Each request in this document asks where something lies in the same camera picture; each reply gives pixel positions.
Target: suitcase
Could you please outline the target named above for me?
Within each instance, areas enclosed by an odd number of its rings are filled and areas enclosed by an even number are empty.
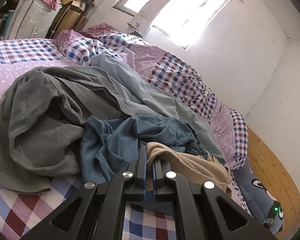
[[[54,11],[42,0],[20,0],[4,39],[45,38],[61,7]]]

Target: blue plush toy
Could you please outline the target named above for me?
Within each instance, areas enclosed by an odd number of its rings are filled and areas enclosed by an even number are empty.
[[[250,161],[247,159],[242,169],[233,170],[233,173],[248,208],[259,223],[263,224],[269,214],[275,212],[269,230],[276,234],[283,225],[283,210],[281,206],[274,206],[277,203],[276,198],[253,174]]]

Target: bed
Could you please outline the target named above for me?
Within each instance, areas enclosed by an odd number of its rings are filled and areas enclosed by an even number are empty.
[[[19,75],[36,66],[91,65],[91,56],[106,53],[126,62],[150,84],[174,95],[207,119],[225,153],[227,166],[239,169],[247,158],[248,131],[240,113],[225,106],[201,76],[175,55],[141,38],[101,24],[76,33],[63,31],[57,40],[0,41],[0,99]],[[232,181],[232,198],[250,213],[240,189]],[[57,177],[52,190],[24,195],[0,188],[0,233],[18,240],[82,185],[80,176]],[[176,239],[173,217],[127,204],[122,239]]]

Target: clothing pile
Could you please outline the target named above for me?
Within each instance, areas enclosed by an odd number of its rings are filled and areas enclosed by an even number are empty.
[[[36,67],[6,91],[0,187],[44,192],[52,177],[78,173],[84,182],[104,183],[127,170],[147,145],[148,165],[159,155],[190,181],[212,180],[231,194],[230,171],[204,118],[125,63],[105,54],[92,61]]]

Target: gray shirt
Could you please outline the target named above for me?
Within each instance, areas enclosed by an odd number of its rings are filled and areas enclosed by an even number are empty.
[[[40,192],[50,189],[49,177],[78,173],[91,115],[135,115],[105,71],[37,67],[17,78],[0,102],[0,187]]]

